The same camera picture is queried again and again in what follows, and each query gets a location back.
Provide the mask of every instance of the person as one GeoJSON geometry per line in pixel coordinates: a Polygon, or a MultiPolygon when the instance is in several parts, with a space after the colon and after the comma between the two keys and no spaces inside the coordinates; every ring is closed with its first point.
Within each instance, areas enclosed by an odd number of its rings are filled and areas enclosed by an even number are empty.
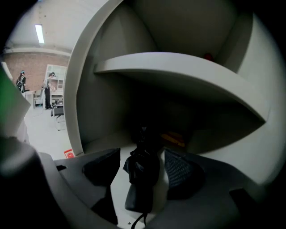
{"type": "Polygon", "coordinates": [[[50,105],[50,89],[52,89],[53,91],[55,91],[55,88],[52,86],[51,81],[52,78],[55,76],[54,72],[51,72],[49,74],[48,79],[46,80],[46,82],[44,83],[44,90],[45,90],[45,104],[46,104],[46,110],[47,109],[52,109],[52,106],[50,105]]]}
{"type": "Polygon", "coordinates": [[[20,92],[25,92],[25,86],[26,86],[26,77],[25,77],[25,71],[22,70],[17,81],[16,81],[16,87],[19,89],[20,92]]]}

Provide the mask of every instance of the brick wall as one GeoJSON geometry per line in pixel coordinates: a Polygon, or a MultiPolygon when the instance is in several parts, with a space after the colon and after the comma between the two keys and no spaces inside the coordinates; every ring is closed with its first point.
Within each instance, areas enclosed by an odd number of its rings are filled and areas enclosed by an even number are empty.
{"type": "Polygon", "coordinates": [[[67,56],[41,52],[9,53],[2,58],[9,68],[14,83],[16,83],[20,72],[25,71],[26,89],[30,90],[41,88],[48,64],[67,67],[69,61],[67,56]]]}

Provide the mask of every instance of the curved shelf edge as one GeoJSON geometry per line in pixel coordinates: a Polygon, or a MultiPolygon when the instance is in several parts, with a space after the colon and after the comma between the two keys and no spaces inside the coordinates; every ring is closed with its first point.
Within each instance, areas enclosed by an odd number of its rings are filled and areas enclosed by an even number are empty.
{"type": "Polygon", "coordinates": [[[154,72],[188,76],[228,94],[264,122],[268,119],[270,105],[250,83],[229,69],[202,58],[167,52],[129,54],[99,62],[94,68],[94,73],[105,72],[154,72]]]}
{"type": "Polygon", "coordinates": [[[81,33],[69,60],[64,84],[64,114],[71,147],[75,155],[83,152],[76,112],[76,95],[90,46],[108,16],[123,0],[107,1],[81,33]]]}

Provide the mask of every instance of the white ceiling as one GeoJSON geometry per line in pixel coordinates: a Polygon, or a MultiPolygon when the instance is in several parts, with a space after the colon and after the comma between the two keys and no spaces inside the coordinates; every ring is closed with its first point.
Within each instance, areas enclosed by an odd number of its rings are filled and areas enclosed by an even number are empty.
{"type": "Polygon", "coordinates": [[[91,17],[108,0],[42,0],[18,22],[8,48],[41,47],[71,52],[91,17]],[[45,44],[39,44],[35,24],[42,24],[45,44]]]}

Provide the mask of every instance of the white shelf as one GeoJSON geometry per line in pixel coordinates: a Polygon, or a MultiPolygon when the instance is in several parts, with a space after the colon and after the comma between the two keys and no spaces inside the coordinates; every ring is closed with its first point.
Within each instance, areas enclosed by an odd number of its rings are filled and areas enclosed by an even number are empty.
{"type": "Polygon", "coordinates": [[[122,73],[211,102],[227,102],[232,98],[263,121],[268,118],[268,102],[250,83],[221,65],[195,56],[167,52],[136,53],[99,62],[94,72],[122,73]]]}

